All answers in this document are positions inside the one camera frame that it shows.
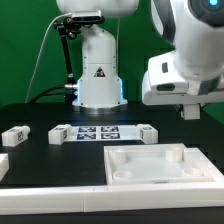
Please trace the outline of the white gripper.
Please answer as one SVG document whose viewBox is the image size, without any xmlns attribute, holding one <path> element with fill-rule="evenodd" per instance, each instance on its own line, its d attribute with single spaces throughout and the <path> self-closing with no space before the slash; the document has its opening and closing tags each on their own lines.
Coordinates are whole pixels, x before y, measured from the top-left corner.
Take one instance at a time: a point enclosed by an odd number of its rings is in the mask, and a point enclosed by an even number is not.
<svg viewBox="0 0 224 224">
<path fill-rule="evenodd" d="M 224 102 L 224 89 L 217 90 L 207 95 L 189 95 L 186 93 L 188 84 L 176 76 L 171 76 L 171 81 L 159 83 L 160 75 L 156 83 L 151 83 L 148 72 L 145 73 L 142 82 L 142 102 L 145 105 L 184 105 L 181 116 L 185 120 L 198 120 L 200 118 L 200 105 L 207 103 Z"/>
</svg>

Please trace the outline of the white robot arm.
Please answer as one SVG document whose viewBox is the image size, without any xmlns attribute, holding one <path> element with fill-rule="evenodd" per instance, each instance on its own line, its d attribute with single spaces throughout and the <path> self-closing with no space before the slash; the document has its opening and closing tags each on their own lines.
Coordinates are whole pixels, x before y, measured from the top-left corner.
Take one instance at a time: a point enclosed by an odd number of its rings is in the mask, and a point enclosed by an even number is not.
<svg viewBox="0 0 224 224">
<path fill-rule="evenodd" d="M 133 14 L 139 0 L 56 0 L 66 39 L 83 37 L 83 74 L 75 108 L 109 111 L 127 103 L 117 75 L 115 38 L 98 27 Z M 175 49 L 148 61 L 142 81 L 146 105 L 181 105 L 198 119 L 204 104 L 224 102 L 224 0 L 150 0 L 157 32 Z"/>
</svg>

